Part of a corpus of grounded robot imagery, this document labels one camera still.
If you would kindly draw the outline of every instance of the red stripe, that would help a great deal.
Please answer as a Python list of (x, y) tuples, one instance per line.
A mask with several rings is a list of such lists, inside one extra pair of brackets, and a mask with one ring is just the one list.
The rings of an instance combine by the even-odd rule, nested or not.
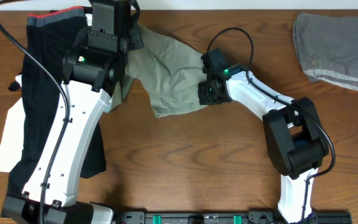
[(45, 14), (45, 15), (35, 15), (35, 14), (28, 14), (27, 16), (29, 17), (36, 17), (36, 18), (45, 18), (45, 17), (48, 17), (48, 16), (53, 16), (53, 15), (57, 15), (57, 14), (60, 14), (62, 12), (67, 12), (67, 11), (70, 11), (70, 10), (73, 10), (73, 9), (84, 9), (83, 7), (81, 6), (73, 6), (73, 7), (69, 7), (68, 9), (63, 9), (61, 11), (58, 11), (58, 12), (53, 12), (53, 13), (49, 13), (49, 14)]

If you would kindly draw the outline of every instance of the gray cloth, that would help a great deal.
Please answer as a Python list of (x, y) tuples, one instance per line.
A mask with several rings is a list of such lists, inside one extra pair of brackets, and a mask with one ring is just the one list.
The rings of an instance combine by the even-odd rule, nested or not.
[(201, 53), (171, 37), (139, 25), (144, 48), (129, 52), (126, 75), (117, 85), (113, 105), (121, 104), (134, 78), (149, 93), (156, 117), (199, 110), (198, 84), (206, 80)]
[(358, 90), (358, 16), (302, 12), (292, 34), (296, 56), (311, 82), (323, 80)]

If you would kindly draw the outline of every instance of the wooden tabletop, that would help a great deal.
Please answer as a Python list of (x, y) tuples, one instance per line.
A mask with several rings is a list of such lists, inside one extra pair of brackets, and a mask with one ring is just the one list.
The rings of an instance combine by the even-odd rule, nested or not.
[[(332, 16), (358, 11), (312, 11)], [(26, 44), (28, 12), (0, 12), (0, 20)], [(311, 98), (336, 146), (337, 162), (313, 184), (317, 210), (348, 210), (358, 223), (358, 91), (309, 83), (296, 59), (291, 29), (299, 11), (143, 11), (140, 22), (205, 52), (220, 30), (237, 26), (255, 43), (255, 75), (278, 92)], [(249, 42), (237, 32), (214, 46), (241, 63)], [(8, 109), (21, 97), (8, 85), (22, 68), (23, 54), (0, 33), (0, 140)], [(80, 180), (79, 200), (149, 211), (239, 211), (274, 208), (280, 175), (266, 150), (259, 118), (239, 103), (155, 118), (149, 96), (134, 82), (126, 102), (101, 118), (108, 170)], [(330, 162), (324, 158), (322, 169)], [(0, 173), (0, 211), (8, 174)], [(0, 218), (0, 223), (10, 223)]]

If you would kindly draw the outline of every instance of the cable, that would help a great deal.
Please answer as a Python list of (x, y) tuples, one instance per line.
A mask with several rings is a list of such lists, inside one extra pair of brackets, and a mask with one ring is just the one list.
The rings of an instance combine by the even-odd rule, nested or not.
[(307, 199), (308, 199), (308, 190), (309, 190), (309, 184), (310, 184), (310, 179), (312, 178), (315, 178), (315, 177), (319, 177), (319, 176), (322, 176), (324, 174), (327, 174), (329, 171), (331, 171), (334, 166), (335, 166), (335, 160), (336, 160), (336, 157), (335, 157), (335, 148), (334, 148), (334, 144), (332, 142), (332, 140), (329, 138), (327, 132), (323, 129), (323, 127), (307, 112), (297, 108), (296, 106), (293, 106), (283, 100), (281, 100), (278, 96), (273, 96), (271, 95), (270, 93), (266, 92), (265, 90), (263, 90), (261, 87), (259, 87), (258, 85), (256, 85), (254, 83), (254, 81), (252, 80), (252, 78), (249, 78), (249, 74), (248, 74), (248, 71), (250, 70), (251, 68), (251, 65), (252, 65), (252, 57), (254, 56), (254, 42), (252, 41), (252, 38), (251, 36), (243, 29), (241, 28), (238, 28), (238, 27), (229, 27), (229, 28), (226, 28), (224, 30), (222, 30), (221, 32), (219, 32), (218, 34), (215, 35), (215, 37), (211, 40), (211, 42), (209, 43), (208, 45), (208, 48), (207, 48), (207, 51), (209, 51), (209, 48), (212, 46), (213, 42), (215, 41), (215, 39), (221, 35), (222, 33), (228, 31), (228, 30), (238, 30), (238, 31), (241, 31), (242, 33), (244, 33), (248, 39), (249, 39), (249, 42), (251, 44), (251, 53), (250, 53), (250, 57), (249, 57), (249, 63), (248, 63), (248, 68), (245, 69), (246, 71), (246, 77), (248, 79), (248, 82), (254, 86), (257, 90), (261, 91), (262, 93), (264, 93), (265, 95), (267, 95), (268, 97), (270, 97), (271, 99), (279, 102), (279, 103), (282, 103), (283, 105), (291, 108), (292, 110), (294, 111), (297, 111), (300, 115), (304, 116), (305, 118), (307, 118), (308, 120), (310, 120), (318, 129), (319, 131), (321, 132), (321, 134), (323, 134), (324, 138), (327, 140), (328, 142), (328, 146), (329, 148), (331, 149), (331, 163), (329, 165), (329, 167), (324, 170), (324, 171), (321, 171), (321, 172), (318, 172), (317, 174), (313, 174), (313, 175), (310, 175), (308, 176), (306, 179), (305, 179), (305, 182), (306, 182), (306, 188), (305, 188), (305, 197), (304, 197), (304, 200), (303, 200), (303, 206), (302, 206), (302, 217), (301, 217), (301, 223), (303, 223), (303, 219), (304, 219), (304, 216), (305, 216), (305, 210), (306, 210), (306, 202), (307, 202)]
[[(16, 2), (16, 1), (22, 1), (22, 0), (5, 0), (5, 1), (0, 1), (0, 5), (5, 4), (5, 3), (10, 3), (10, 2)], [(59, 149), (59, 145), (63, 139), (63, 135), (65, 134), (66, 131), (66, 127), (67, 124), (69, 122), (69, 117), (70, 117), (70, 105), (68, 104), (68, 99), (66, 96), (66, 93), (63, 91), (62, 86), (59, 85), (59, 83), (57, 83), (57, 81), (54, 79), (54, 77), (48, 72), (48, 70), (42, 66), (42, 64), (40, 62), (38, 62), (35, 58), (33, 58), (33, 56), (31, 56), (30, 53), (28, 53), (28, 51), (26, 51), (26, 49), (23, 47), (23, 45), (21, 45), (15, 38), (13, 38), (13, 36), (8, 33), (8, 31), (1, 25), (0, 23), (0, 31), (14, 44), (16, 45), (21, 51), (23, 51), (23, 53), (28, 56), (39, 68), (41, 68), (41, 70), (43, 70), (47, 76), (53, 81), (53, 83), (55, 84), (55, 86), (59, 89), (60, 94), (63, 97), (63, 101), (65, 104), (65, 119), (63, 120), (63, 126), (62, 126), (62, 130), (60, 131), (59, 137), (57, 139), (55, 148), (53, 149), (52, 152), (52, 156), (49, 160), (48, 163), (48, 167), (47, 170), (45, 171), (45, 177), (44, 177), (44, 181), (41, 185), (42, 190), (41, 190), (41, 198), (40, 198), (40, 223), (44, 224), (45, 223), (45, 217), (44, 217), (44, 206), (45, 206), (45, 194), (47, 191), (47, 185), (48, 185), (48, 179), (49, 179), (49, 174), (50, 171), (52, 169), (53, 166), (53, 162), (56, 158), (57, 155), (57, 151)]]

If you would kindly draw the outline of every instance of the black cloth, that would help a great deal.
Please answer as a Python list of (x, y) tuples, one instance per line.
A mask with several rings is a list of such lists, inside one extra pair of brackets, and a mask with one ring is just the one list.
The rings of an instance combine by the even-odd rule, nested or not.
[[(61, 83), (63, 56), (71, 48), (79, 30), (86, 27), (81, 7), (73, 7), (46, 16), (29, 15), (27, 50)], [(7, 194), (21, 195), (44, 149), (57, 110), (59, 90), (30, 58), (24, 57), (22, 99), (25, 111), (22, 159), (11, 170)], [(81, 170), (89, 178), (106, 170), (103, 140), (96, 125)]]

